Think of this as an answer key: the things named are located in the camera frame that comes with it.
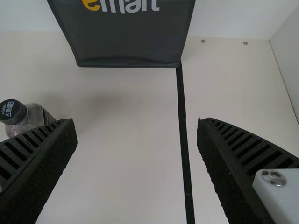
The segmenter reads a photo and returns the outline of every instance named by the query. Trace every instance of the screw head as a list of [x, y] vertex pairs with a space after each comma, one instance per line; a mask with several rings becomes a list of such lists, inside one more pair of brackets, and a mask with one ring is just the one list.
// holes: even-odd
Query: screw head
[[277, 187], [286, 185], [286, 177], [274, 169], [267, 169], [262, 172], [262, 177], [266, 182]]

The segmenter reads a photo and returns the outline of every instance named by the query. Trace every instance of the white backdrop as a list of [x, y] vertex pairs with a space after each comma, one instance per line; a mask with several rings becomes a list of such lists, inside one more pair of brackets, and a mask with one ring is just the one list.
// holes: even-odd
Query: white backdrop
[[[197, 0], [189, 34], [270, 39], [299, 0]], [[46, 0], [1, 0], [0, 29], [60, 30]]]
[[299, 119], [299, 8], [271, 38], [270, 43], [282, 78]]

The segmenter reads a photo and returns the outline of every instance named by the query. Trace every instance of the bottle cap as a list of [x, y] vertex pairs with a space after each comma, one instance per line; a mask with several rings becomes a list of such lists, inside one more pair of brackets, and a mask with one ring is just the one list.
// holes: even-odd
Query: bottle cap
[[27, 107], [15, 99], [0, 103], [0, 121], [6, 125], [16, 125], [27, 115]]

